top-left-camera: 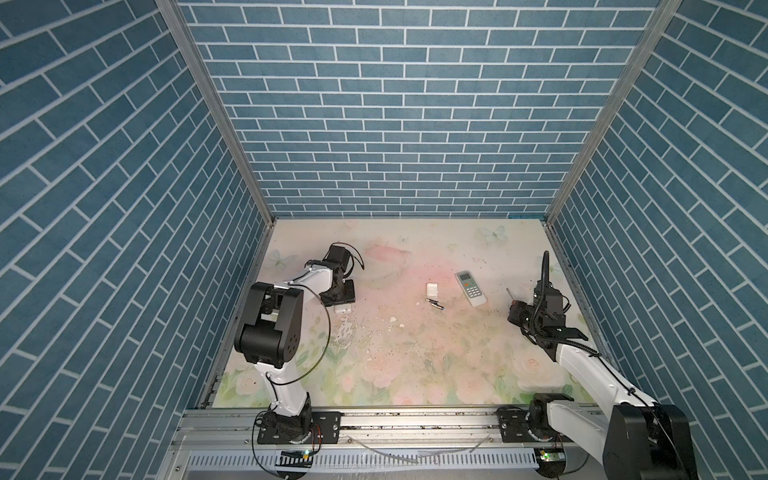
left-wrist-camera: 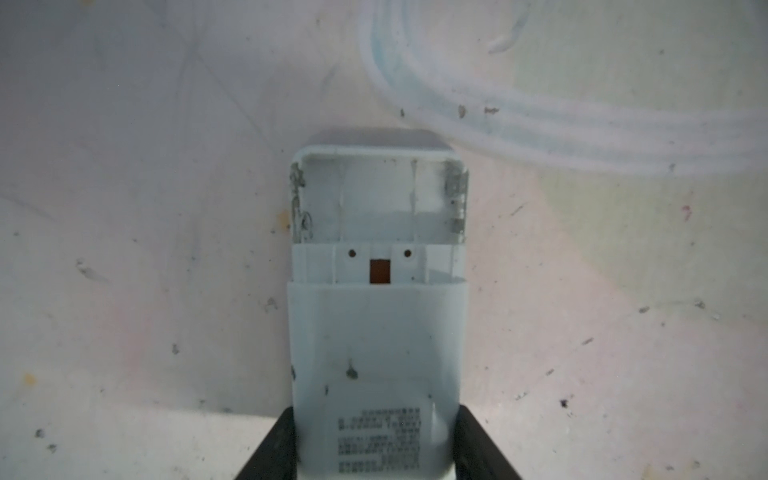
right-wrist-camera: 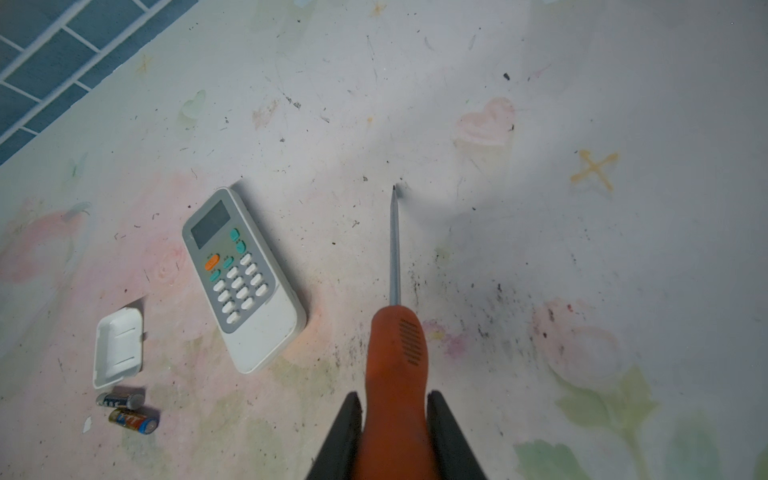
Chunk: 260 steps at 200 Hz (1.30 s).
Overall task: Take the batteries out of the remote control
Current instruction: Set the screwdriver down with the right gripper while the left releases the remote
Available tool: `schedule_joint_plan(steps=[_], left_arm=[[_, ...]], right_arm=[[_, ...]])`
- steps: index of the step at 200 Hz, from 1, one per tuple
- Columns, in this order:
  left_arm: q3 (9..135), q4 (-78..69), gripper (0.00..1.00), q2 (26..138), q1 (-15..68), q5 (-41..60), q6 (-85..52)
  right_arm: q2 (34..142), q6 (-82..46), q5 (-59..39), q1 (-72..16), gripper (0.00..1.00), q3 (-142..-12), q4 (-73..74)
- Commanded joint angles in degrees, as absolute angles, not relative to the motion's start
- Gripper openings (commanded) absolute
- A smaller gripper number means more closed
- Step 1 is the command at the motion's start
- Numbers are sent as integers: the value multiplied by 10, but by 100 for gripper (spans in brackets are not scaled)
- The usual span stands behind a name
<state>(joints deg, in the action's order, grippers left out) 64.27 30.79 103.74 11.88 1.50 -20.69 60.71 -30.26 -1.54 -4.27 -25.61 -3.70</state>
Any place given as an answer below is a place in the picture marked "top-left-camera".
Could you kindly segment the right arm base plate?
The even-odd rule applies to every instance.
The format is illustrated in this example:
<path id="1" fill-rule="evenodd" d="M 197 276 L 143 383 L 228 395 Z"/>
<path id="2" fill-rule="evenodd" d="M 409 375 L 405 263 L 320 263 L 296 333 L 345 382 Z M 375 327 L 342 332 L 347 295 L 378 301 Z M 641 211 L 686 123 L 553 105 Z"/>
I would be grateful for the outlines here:
<path id="1" fill-rule="evenodd" d="M 545 424 L 539 415 L 521 407 L 499 407 L 495 415 L 503 443 L 562 443 L 571 439 Z"/>

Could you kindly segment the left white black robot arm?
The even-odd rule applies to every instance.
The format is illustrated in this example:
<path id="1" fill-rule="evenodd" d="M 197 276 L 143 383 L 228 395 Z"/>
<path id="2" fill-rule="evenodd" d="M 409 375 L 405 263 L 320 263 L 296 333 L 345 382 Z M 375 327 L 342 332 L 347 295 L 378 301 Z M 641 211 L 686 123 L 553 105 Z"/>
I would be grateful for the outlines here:
<path id="1" fill-rule="evenodd" d="M 330 319 L 332 307 L 356 301 L 356 267 L 365 268 L 359 250 L 333 242 L 320 260 L 309 260 L 296 277 L 277 283 L 255 282 L 248 290 L 234 335 L 234 349 L 256 367 L 279 421 L 307 423 L 311 399 L 301 384 L 294 357 L 302 335 L 304 306 L 316 300 Z"/>

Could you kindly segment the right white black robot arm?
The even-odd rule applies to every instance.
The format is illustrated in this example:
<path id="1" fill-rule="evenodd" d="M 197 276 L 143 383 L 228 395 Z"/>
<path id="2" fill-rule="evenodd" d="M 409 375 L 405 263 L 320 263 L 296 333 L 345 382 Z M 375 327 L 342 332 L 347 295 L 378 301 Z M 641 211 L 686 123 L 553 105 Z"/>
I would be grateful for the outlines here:
<path id="1" fill-rule="evenodd" d="M 566 326 L 565 313 L 564 295 L 541 279 L 531 303 L 512 302 L 508 320 L 576 379 L 600 411 L 586 411 L 568 394 L 537 394 L 529 405 L 531 433 L 545 441 L 574 441 L 609 479 L 697 478 L 686 415 L 632 384 L 586 345 L 582 331 Z"/>

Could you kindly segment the grey white remote control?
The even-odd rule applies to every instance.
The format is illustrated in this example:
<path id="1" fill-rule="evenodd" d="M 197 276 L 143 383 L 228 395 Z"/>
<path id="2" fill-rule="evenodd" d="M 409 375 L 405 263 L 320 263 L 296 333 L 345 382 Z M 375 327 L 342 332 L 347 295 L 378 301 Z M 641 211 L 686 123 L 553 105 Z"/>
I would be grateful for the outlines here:
<path id="1" fill-rule="evenodd" d="M 479 307 L 487 303 L 485 294 L 480 289 L 475 277 L 471 272 L 467 270 L 459 271 L 455 274 L 455 276 L 465 297 L 473 307 Z"/>

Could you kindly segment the white battery cover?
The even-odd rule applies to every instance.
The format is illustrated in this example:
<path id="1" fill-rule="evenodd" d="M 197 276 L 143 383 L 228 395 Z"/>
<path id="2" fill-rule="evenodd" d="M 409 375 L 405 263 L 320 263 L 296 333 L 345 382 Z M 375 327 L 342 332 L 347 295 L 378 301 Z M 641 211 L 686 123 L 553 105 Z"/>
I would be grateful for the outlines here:
<path id="1" fill-rule="evenodd" d="M 426 297 L 429 299 L 437 299 L 438 298 L 438 284 L 429 282 L 426 284 Z"/>

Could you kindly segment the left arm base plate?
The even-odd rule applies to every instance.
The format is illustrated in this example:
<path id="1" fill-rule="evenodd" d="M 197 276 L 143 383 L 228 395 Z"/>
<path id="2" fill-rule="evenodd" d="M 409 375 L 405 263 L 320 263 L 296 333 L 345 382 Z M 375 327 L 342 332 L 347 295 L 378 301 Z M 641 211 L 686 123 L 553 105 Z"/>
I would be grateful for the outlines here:
<path id="1" fill-rule="evenodd" d="M 256 422 L 255 439 L 260 445 L 306 443 L 312 433 L 319 433 L 322 444 L 337 444 L 342 414 L 339 411 L 313 411 L 288 417 L 265 412 Z"/>

